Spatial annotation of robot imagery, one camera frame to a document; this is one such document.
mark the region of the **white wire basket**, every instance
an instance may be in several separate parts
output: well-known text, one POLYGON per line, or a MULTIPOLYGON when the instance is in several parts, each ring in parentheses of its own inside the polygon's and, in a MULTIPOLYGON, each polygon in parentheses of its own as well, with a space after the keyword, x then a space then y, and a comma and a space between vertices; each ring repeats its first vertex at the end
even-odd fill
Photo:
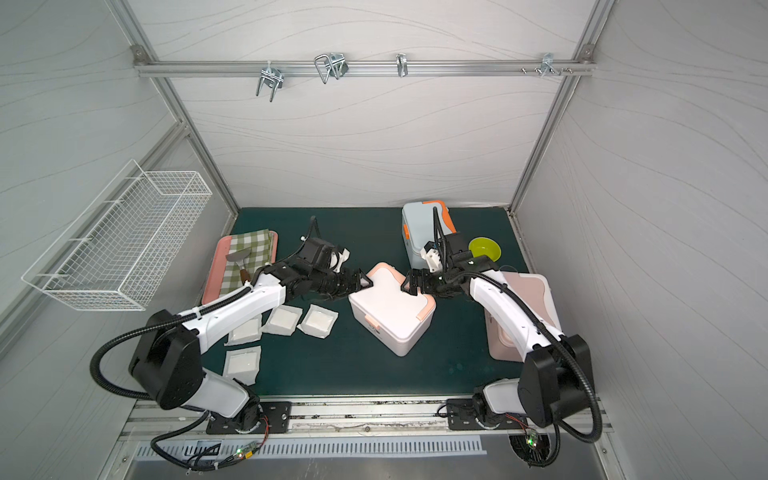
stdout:
POLYGON ((196 171, 131 161, 22 280, 75 310, 144 310, 210 196, 196 171))

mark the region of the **metal vent grille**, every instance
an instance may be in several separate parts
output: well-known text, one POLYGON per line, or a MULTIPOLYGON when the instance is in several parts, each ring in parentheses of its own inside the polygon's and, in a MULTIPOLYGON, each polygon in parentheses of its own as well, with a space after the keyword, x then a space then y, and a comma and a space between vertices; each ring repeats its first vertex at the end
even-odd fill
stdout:
MULTIPOLYGON (((218 440, 176 440, 161 442, 168 453, 183 460, 218 440)), ((239 439, 221 441, 218 455, 205 455, 203 460, 221 460, 232 455, 247 442, 239 439)), ((432 435, 375 437, 364 439, 269 439, 254 458, 393 458, 442 457, 458 455, 486 455, 479 435, 432 435)), ((136 452, 137 461, 162 460, 149 446, 141 442, 136 452)))

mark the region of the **green bowl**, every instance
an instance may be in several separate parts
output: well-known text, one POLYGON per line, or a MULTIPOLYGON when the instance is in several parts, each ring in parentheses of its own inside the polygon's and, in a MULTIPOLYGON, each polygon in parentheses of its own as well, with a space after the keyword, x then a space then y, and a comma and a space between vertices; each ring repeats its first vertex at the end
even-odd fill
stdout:
POLYGON ((502 258, 502 248, 495 241, 487 237, 477 237, 469 242, 469 250, 475 257, 488 255, 493 261, 502 258))

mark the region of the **plaid napkin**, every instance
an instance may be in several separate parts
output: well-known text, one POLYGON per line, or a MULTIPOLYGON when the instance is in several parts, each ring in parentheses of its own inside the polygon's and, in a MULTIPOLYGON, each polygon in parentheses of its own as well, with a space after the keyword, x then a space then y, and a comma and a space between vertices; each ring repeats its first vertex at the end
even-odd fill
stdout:
MULTIPOLYGON (((272 260, 272 234, 269 230, 259 230, 233 235, 229 253, 235 253, 243 248, 250 248, 250 255, 244 262, 246 270, 253 276, 257 268, 272 260)), ((219 296, 226 295, 241 286, 243 283, 240 282, 240 268, 233 262, 227 262, 219 296)))

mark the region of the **metal plate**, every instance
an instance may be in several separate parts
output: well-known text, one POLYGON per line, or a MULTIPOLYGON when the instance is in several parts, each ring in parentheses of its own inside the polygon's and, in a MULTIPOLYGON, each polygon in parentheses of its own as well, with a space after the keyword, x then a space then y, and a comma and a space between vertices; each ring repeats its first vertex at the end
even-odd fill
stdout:
MULTIPOLYGON (((522 426, 519 423, 504 416, 502 416, 502 422, 497 427, 484 427, 475 417, 472 399, 448 399, 445 402, 445 410, 448 413, 448 428, 451 430, 522 430, 522 426)), ((528 424, 524 416, 513 416, 524 424, 528 424)))
MULTIPOLYGON (((264 409, 266 420, 270 424, 270 434, 288 431, 291 402, 261 402, 261 406, 264 409)), ((264 433, 264 426, 262 422, 249 433, 251 435, 264 433)), ((205 432, 208 435, 239 435, 229 419, 218 416, 214 416, 214 419, 208 422, 205 432)))

